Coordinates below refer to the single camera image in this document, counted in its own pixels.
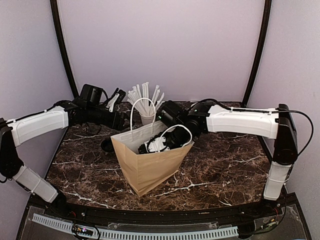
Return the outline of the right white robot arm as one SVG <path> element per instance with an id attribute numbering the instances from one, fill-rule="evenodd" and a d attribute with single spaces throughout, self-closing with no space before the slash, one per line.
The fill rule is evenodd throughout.
<path id="1" fill-rule="evenodd" d="M 239 133 L 274 140 L 274 151 L 263 200 L 255 205 L 255 213 L 266 217 L 275 203 L 289 172 L 301 154 L 298 150 L 297 130 L 292 118 L 294 110 L 286 104 L 276 108 L 256 109 L 231 107 L 207 98 L 184 109 L 169 100 L 161 104 L 156 119 L 173 131 L 165 135 L 164 145 L 179 148 L 189 140 L 195 141 L 204 133 Z"/>

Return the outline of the brown paper bag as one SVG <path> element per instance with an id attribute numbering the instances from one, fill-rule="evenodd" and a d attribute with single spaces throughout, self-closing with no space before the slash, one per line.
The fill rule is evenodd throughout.
<path id="1" fill-rule="evenodd" d="M 130 130 L 111 136 L 112 145 L 121 171 L 136 194 L 141 197 L 178 172 L 182 161 L 193 146 L 192 134 L 179 148 L 161 151 L 160 143 L 154 153 L 139 154 L 138 148 L 156 134 L 172 133 L 173 128 L 182 128 L 181 124 L 166 127 L 161 121 L 155 121 L 133 129 L 133 109 L 130 112 Z"/>

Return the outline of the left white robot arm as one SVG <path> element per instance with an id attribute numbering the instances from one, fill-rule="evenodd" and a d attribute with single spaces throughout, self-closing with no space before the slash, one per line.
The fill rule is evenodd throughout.
<path id="1" fill-rule="evenodd" d="M 0 173 L 7 180 L 14 180 L 30 193 L 50 203 L 51 210 L 60 218 L 67 218 L 70 206 L 56 187 L 30 169 L 18 156 L 17 147 L 49 132 L 74 125 L 93 123 L 114 130 L 124 130 L 128 115 L 115 110 L 126 96 L 117 88 L 111 97 L 101 102 L 106 91 L 85 84 L 74 100 L 60 100 L 52 107 L 12 120 L 0 120 Z"/>

